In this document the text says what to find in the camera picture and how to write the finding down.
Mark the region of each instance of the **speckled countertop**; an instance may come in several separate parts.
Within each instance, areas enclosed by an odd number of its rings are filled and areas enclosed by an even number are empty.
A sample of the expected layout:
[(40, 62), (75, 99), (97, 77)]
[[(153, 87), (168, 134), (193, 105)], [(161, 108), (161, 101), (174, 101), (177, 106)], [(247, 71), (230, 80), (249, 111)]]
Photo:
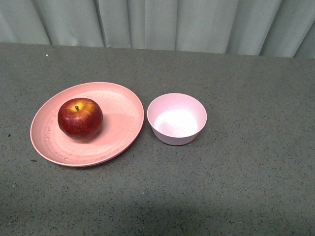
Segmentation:
[[(315, 60), (0, 44), (0, 235), (315, 235)], [(58, 92), (106, 81), (186, 93), (208, 121), (190, 144), (144, 120), (119, 156), (59, 166), (30, 140)]]

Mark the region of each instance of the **bowl rim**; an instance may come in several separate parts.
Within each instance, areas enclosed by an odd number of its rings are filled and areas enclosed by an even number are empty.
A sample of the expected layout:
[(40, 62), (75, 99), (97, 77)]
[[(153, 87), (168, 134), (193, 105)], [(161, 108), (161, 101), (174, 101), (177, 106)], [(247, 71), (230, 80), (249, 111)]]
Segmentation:
[[(203, 124), (198, 128), (198, 130), (197, 130), (194, 134), (188, 135), (188, 136), (182, 136), (182, 137), (176, 137), (176, 136), (166, 135), (166, 134), (164, 134), (164, 133), (162, 133), (162, 132), (159, 132), (159, 131), (155, 128), (155, 126), (152, 124), (152, 122), (150, 121), (150, 118), (149, 118), (149, 110), (150, 110), (152, 104), (153, 104), (154, 102), (156, 102), (156, 100), (158, 100), (158, 99), (160, 99), (160, 98), (162, 98), (162, 97), (164, 97), (164, 96), (170, 96), (170, 95), (187, 96), (187, 97), (189, 97), (190, 99), (195, 100), (195, 101), (200, 105), (200, 107), (202, 108), (202, 110), (203, 110), (203, 112), (204, 112), (204, 115), (205, 115), (205, 120), (204, 120)], [(178, 93), (178, 92), (172, 92), (172, 93), (163, 94), (163, 95), (158, 96), (158, 97), (156, 97), (155, 99), (152, 100), (152, 102), (149, 104), (149, 106), (148, 106), (148, 108), (147, 108), (147, 119), (148, 119), (148, 122), (149, 122), (150, 126), (151, 126), (152, 128), (154, 128), (154, 129), (155, 129), (157, 132), (159, 132), (160, 134), (162, 134), (162, 135), (164, 135), (164, 136), (166, 136), (166, 137), (170, 137), (170, 138), (183, 139), (183, 138), (188, 138), (188, 137), (191, 137), (191, 136), (194, 136), (194, 135), (198, 134), (198, 133), (204, 128), (204, 126), (206, 125), (208, 116), (207, 116), (207, 111), (206, 111), (205, 107), (202, 105), (202, 103), (201, 103), (198, 99), (196, 99), (196, 98), (194, 98), (194, 97), (192, 97), (192, 96), (190, 96), (190, 95), (188, 95), (188, 94)]]

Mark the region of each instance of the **gray curtain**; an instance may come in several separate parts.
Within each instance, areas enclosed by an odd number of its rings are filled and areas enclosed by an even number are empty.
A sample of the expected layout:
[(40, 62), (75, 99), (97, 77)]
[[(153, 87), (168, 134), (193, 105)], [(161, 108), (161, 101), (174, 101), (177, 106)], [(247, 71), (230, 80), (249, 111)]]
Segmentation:
[(0, 42), (315, 58), (315, 0), (1, 0)]

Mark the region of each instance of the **curtain fold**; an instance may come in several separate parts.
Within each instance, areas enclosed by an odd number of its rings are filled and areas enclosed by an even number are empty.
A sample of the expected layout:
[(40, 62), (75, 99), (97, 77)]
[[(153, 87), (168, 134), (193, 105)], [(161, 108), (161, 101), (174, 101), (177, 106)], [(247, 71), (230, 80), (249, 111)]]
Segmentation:
[(1, 0), (0, 42), (315, 58), (314, 0)]

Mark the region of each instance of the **plate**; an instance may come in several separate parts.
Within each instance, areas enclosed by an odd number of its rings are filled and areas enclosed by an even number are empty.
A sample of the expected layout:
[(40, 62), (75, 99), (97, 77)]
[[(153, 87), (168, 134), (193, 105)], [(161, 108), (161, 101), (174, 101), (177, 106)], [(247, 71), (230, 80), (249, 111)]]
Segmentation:
[[(89, 143), (65, 135), (58, 126), (60, 106), (66, 101), (86, 97), (103, 111), (101, 133)], [(140, 99), (131, 90), (114, 83), (93, 82), (68, 88), (50, 98), (31, 123), (31, 142), (36, 151), (59, 165), (96, 165), (122, 153), (138, 136), (144, 120)]]

